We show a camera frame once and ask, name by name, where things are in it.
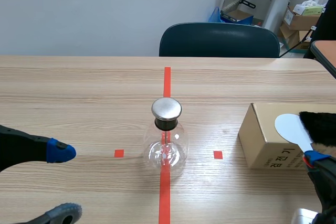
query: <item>black handle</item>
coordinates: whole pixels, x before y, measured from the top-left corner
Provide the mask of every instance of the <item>black handle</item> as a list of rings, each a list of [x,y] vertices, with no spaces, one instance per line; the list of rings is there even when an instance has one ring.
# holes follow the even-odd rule
[[[247,5],[248,7],[254,9],[256,8],[256,5],[255,4],[252,4],[251,2],[247,1],[247,0],[240,0],[239,2],[240,4],[243,4],[243,5]]]
[[[227,18],[233,22],[237,22],[237,20],[235,18],[232,18],[231,16],[225,14],[223,11],[221,11],[221,17]]]

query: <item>black brush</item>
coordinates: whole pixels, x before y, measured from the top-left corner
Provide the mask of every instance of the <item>black brush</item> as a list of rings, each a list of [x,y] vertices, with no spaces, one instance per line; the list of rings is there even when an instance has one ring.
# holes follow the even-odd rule
[[[299,115],[314,143],[336,146],[336,114],[303,111]]]

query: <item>dark green chair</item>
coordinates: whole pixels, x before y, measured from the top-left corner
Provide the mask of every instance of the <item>dark green chair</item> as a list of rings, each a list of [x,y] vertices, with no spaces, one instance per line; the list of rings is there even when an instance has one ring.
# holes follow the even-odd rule
[[[279,58],[277,36],[271,31],[227,23],[184,23],[168,28],[159,56]]]

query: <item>white wall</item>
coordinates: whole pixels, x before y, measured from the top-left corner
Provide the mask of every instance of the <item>white wall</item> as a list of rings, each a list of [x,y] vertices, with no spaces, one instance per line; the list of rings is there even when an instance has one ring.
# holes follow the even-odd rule
[[[0,55],[157,56],[163,32],[219,0],[0,0]]]

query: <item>metal lid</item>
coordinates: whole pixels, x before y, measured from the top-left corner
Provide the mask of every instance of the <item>metal lid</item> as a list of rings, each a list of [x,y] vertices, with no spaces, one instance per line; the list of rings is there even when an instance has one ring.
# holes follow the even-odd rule
[[[163,97],[153,103],[152,113],[161,121],[173,121],[181,115],[182,106],[173,98]]]

